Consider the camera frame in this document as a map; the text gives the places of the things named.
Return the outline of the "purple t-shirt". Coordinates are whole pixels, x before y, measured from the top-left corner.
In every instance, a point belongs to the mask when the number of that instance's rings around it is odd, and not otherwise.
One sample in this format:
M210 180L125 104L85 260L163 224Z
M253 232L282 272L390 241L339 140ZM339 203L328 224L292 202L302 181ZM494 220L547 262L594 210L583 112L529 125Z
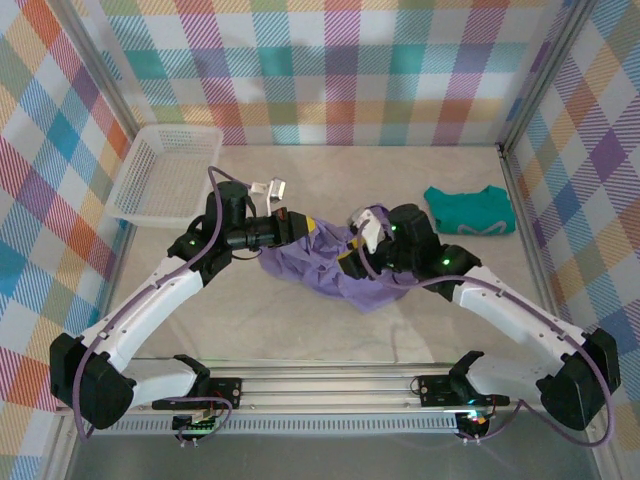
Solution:
M406 292L369 279L344 274L338 257L355 235L346 226L317 219L315 228L292 244L264 248L258 261L269 275L300 283L315 293L345 300L362 313L373 312L402 298Z

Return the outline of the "folded teal t-shirt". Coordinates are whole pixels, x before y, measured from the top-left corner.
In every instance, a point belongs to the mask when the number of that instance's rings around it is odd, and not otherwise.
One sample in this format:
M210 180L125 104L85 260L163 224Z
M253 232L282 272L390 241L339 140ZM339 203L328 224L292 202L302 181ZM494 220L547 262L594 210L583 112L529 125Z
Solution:
M448 194L429 187L424 199L439 233L498 236L516 230L516 216L503 188L488 185L479 192Z

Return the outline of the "white plastic mesh basket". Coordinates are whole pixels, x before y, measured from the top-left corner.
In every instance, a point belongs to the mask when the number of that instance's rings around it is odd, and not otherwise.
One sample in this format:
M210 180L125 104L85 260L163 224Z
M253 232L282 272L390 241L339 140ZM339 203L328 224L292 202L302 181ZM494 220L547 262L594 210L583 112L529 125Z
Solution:
M126 155L105 213L138 227L184 230L202 214L218 164L220 129L183 124L143 127Z

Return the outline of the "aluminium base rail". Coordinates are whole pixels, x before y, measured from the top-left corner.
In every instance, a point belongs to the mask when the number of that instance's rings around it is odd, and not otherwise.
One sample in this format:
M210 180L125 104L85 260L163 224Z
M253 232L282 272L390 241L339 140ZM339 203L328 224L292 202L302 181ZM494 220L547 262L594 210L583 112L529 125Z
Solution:
M389 411L406 406L442 411L472 410L469 407L422 407L414 393L415 379L423 375L446 375L451 369L432 365L373 366L215 366L208 368L214 378L241 378L240 406L266 412L329 413L338 411ZM158 410L198 418L198 410Z

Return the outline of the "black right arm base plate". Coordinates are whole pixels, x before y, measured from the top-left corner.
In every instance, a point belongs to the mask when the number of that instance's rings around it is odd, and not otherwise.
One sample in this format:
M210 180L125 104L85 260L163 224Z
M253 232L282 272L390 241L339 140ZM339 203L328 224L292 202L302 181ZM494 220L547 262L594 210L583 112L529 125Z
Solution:
M502 407L510 404L508 396L480 394L470 383L450 375L425 375L417 378L422 407Z

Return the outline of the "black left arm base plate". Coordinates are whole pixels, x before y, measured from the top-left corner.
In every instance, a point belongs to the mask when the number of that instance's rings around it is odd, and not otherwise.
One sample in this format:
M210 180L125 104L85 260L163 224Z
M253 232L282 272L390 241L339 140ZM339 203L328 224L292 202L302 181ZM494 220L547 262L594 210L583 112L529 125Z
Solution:
M225 403L213 402L211 398L227 400L232 408L240 406L242 395L241 378L214 378L197 380L195 386L183 395L173 395L152 402L154 410L206 410L221 409Z

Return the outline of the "aluminium corner post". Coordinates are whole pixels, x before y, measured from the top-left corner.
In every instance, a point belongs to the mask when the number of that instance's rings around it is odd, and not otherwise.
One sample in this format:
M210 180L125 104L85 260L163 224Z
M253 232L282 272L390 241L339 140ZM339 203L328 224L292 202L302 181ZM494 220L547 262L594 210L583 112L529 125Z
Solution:
M504 123L496 134L496 146L501 153L507 155L524 135L534 111L597 2L549 0L525 50L523 63L514 77L515 86L505 98Z
M123 131L130 140L134 140L139 132L139 125L71 0L47 0L47 2L78 51L97 88L104 95Z

